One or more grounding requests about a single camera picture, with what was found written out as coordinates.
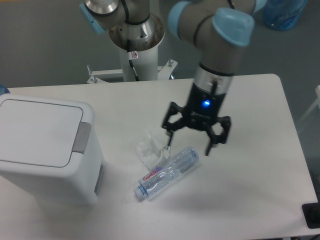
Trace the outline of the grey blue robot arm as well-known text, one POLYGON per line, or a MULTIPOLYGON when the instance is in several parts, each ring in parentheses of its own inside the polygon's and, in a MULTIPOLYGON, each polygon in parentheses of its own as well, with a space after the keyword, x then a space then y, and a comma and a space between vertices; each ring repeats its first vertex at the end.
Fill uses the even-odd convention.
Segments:
POLYGON ((158 46, 165 26, 180 40, 201 52, 201 59, 186 102, 171 102, 162 127, 172 137, 190 128, 206 132, 206 152, 225 144, 231 128, 229 116, 219 111, 250 44, 255 27, 253 14, 264 0, 178 1, 167 23, 150 11, 148 0, 83 0, 79 8, 97 34, 108 32, 120 52, 123 79, 127 82, 158 80, 158 46))

